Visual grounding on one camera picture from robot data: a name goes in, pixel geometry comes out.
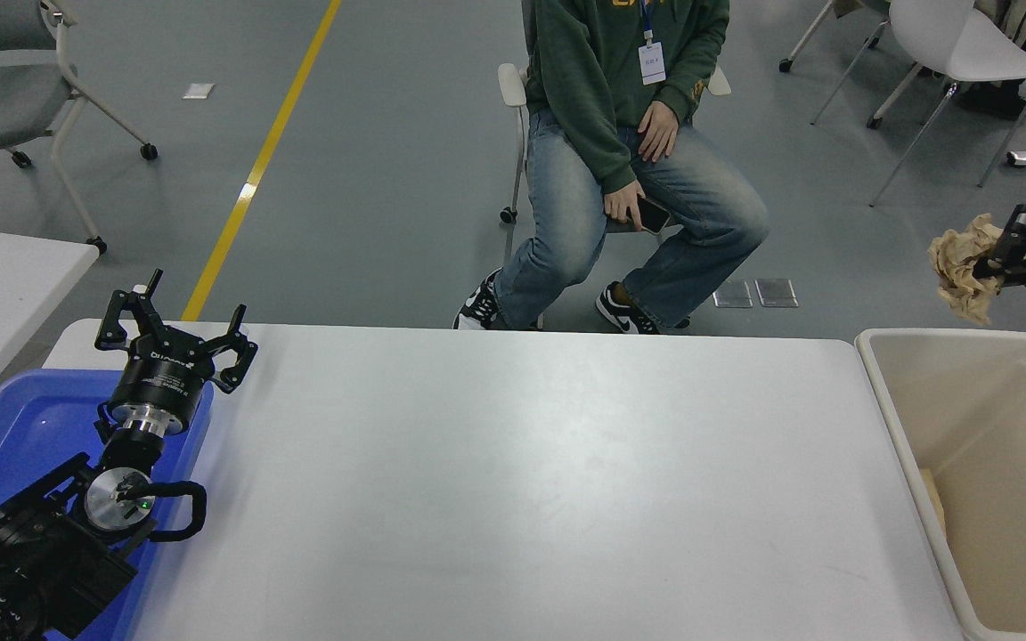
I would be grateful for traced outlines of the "person's left hand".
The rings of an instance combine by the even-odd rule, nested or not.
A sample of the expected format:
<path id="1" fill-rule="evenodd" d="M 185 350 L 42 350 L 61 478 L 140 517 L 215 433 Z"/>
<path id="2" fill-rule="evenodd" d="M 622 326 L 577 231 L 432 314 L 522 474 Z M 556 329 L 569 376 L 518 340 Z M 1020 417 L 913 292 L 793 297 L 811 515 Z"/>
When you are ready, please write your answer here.
<path id="1" fill-rule="evenodd" d="M 680 119 L 671 107 L 662 101 L 652 101 L 639 123 L 639 157 L 650 163 L 670 158 L 679 130 Z"/>

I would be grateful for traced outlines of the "person's right hand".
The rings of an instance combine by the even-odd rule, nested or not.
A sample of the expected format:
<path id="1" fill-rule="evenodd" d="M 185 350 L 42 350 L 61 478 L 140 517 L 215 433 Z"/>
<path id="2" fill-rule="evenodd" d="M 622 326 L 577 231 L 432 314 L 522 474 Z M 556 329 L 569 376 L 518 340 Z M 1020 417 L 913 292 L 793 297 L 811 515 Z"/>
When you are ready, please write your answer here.
<path id="1" fill-rule="evenodd" d="M 632 181 L 626 186 L 603 195 L 604 215 L 619 224 L 630 224 L 636 231 L 642 230 L 643 218 L 639 201 L 645 198 L 645 193 L 639 181 Z"/>

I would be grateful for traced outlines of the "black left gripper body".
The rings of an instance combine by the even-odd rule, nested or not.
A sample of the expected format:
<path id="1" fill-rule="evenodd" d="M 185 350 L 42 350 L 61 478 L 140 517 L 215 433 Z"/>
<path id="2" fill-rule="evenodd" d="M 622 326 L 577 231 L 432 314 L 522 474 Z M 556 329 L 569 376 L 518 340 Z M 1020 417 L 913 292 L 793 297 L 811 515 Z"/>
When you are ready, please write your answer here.
<path id="1" fill-rule="evenodd" d="M 213 372 L 210 357 L 189 353 L 186 346 L 171 354 L 158 340 L 132 340 L 129 361 L 109 400 L 109 415 L 125 419 L 134 407 L 151 405 L 174 419 L 194 418 Z"/>

